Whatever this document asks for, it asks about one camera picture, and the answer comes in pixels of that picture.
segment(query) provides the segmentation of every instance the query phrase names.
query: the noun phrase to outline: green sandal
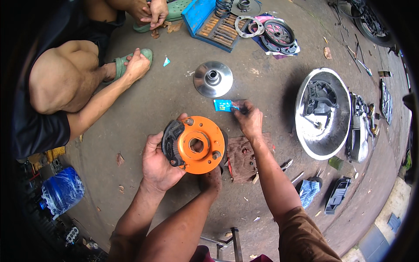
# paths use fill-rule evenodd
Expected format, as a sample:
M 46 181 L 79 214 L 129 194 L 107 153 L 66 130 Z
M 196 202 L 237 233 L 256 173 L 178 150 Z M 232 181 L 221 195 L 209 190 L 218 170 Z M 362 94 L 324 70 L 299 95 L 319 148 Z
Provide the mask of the green sandal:
M 166 21 L 173 22 L 182 19 L 182 11 L 192 2 L 192 0 L 177 0 L 167 4 L 169 9 L 169 14 L 166 17 Z M 132 26 L 135 31 L 138 33 L 145 33 L 150 31 L 150 24 L 145 26 L 138 26 L 137 23 L 134 23 Z
M 153 52 L 150 49 L 141 49 L 141 54 L 143 54 L 148 60 L 150 60 L 150 66 L 151 66 L 151 62 L 153 61 Z M 109 85 L 113 82 L 115 82 L 116 80 L 118 80 L 119 78 L 121 78 L 121 76 L 123 76 L 123 74 L 125 73 L 125 71 L 127 70 L 127 66 L 124 65 L 124 62 L 129 62 L 127 60 L 127 56 L 132 56 L 134 53 L 128 54 L 124 57 L 118 57 L 115 58 L 112 62 L 115 62 L 116 64 L 116 74 L 115 74 L 115 78 L 110 81 L 110 82 L 103 82 L 105 85 Z

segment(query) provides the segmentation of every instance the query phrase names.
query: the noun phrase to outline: coil spring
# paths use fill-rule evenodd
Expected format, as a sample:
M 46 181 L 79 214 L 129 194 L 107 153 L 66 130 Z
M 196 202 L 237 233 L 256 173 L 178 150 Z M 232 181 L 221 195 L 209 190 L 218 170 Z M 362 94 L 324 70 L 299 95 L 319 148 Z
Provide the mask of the coil spring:
M 231 13 L 233 0 L 215 0 L 215 15 L 219 18 L 227 18 Z

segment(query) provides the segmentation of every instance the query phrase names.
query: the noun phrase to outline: tool box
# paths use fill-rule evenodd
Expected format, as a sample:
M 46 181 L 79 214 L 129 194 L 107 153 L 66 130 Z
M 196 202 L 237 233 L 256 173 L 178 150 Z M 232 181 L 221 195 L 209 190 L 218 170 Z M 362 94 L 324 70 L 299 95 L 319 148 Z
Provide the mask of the tool box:
M 215 0 L 193 0 L 182 12 L 182 18 L 193 38 L 221 48 L 229 53 L 240 39 L 235 30 L 236 15 L 230 14 L 227 18 L 215 15 Z M 240 29 L 246 28 L 250 23 L 241 21 Z

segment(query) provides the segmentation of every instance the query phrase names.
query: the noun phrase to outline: blue water jug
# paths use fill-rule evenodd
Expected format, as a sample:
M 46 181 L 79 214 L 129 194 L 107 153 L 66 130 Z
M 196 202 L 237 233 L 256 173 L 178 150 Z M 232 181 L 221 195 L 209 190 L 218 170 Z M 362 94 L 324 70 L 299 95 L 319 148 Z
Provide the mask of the blue water jug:
M 41 197 L 47 201 L 54 219 L 79 203 L 83 195 L 84 186 L 72 167 L 67 167 L 42 184 Z

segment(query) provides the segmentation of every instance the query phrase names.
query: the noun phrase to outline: bolt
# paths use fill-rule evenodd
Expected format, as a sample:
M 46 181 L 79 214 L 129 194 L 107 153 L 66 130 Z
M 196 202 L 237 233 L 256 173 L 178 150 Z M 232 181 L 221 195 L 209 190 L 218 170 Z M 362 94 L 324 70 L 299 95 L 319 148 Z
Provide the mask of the bolt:
M 193 125 L 194 124 L 194 120 L 192 119 L 192 118 L 188 118 L 188 119 L 186 119 L 185 120 L 185 124 L 187 124 L 187 125 Z
M 219 152 L 219 151 L 214 151 L 213 153 L 212 153 L 212 159 L 217 159 L 217 158 L 219 158 L 219 157 L 221 157 L 221 153 Z

